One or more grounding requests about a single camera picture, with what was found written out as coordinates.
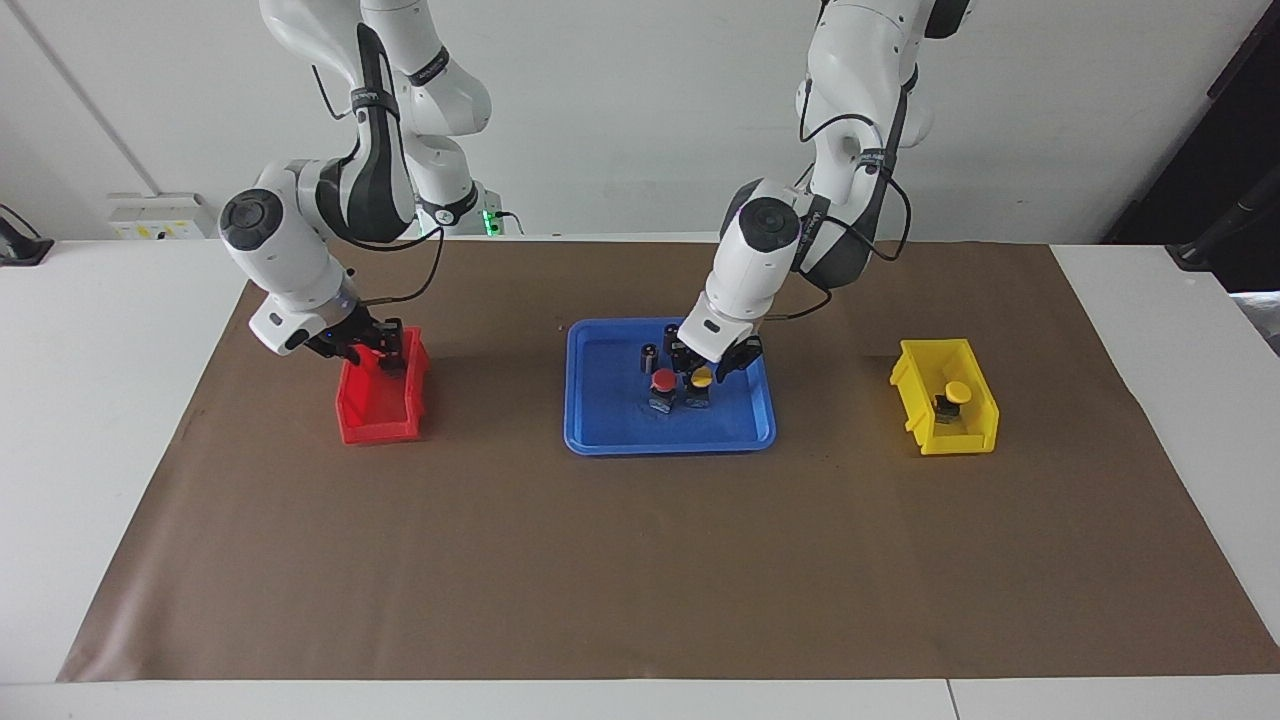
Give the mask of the blue plastic tray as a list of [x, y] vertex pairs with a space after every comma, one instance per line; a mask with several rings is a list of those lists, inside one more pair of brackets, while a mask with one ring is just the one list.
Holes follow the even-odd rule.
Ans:
[[756, 360], [710, 389], [710, 405], [677, 401], [663, 414], [649, 404], [640, 372], [644, 345], [660, 345], [672, 316], [595, 318], [567, 334], [566, 445], [582, 456], [744, 454], [778, 434], [765, 363]]

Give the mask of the red plastic bin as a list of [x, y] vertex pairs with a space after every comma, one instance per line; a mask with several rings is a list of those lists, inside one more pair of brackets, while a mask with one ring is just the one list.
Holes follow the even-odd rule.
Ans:
[[421, 340], [421, 328], [403, 329], [401, 375], [390, 375], [378, 365], [371, 348], [356, 348], [360, 363], [344, 360], [335, 395], [335, 414], [344, 445], [381, 445], [415, 441], [421, 436], [425, 416], [425, 378], [430, 357]]

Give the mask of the brown paper mat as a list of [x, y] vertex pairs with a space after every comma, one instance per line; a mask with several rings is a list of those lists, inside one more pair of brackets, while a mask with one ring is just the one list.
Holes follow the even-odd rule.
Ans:
[[[712, 247], [456, 242], [399, 310], [419, 442], [349, 447], [338, 365], [246, 286], [60, 670], [131, 679], [1280, 673], [1044, 246], [923, 243], [765, 329], [776, 442], [582, 457], [568, 328], [684, 313]], [[989, 454], [924, 456], [902, 340], [968, 340]]]

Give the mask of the yellow plastic bin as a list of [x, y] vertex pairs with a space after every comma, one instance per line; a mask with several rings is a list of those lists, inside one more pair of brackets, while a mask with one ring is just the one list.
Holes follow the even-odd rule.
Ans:
[[[973, 393], [960, 419], [934, 420], [934, 396], [948, 380], [966, 383]], [[890, 384], [905, 414], [904, 429], [924, 456], [989, 454], [995, 450], [1000, 413], [968, 340], [902, 340]]]

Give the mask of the black stand pole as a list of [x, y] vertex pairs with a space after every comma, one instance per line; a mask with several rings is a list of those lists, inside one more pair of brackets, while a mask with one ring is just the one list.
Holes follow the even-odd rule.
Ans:
[[1242, 195], [1221, 217], [1196, 238], [1183, 243], [1166, 243], [1165, 252], [1184, 272], [1212, 272], [1211, 255], [1225, 240], [1230, 240], [1252, 223], [1275, 209], [1280, 202], [1280, 186], [1257, 187]]

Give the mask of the black side panel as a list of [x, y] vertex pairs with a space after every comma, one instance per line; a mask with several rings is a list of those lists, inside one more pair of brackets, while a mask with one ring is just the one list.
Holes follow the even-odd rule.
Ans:
[[[1207, 97], [1194, 129], [1105, 245], [1192, 241], [1242, 195], [1280, 186], [1280, 0], [1268, 0]], [[1219, 245], [1211, 261], [1231, 293], [1280, 291], [1280, 202]]]

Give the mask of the white wall socket box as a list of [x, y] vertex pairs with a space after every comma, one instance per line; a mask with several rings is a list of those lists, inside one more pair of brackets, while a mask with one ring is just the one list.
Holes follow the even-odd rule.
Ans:
[[128, 241], [218, 240], [210, 206], [197, 193], [109, 193], [108, 224]]

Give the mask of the black clamp mount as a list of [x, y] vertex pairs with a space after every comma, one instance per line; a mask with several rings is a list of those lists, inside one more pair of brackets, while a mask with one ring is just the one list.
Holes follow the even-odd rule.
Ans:
[[55, 243], [18, 211], [0, 202], [0, 266], [37, 266]]

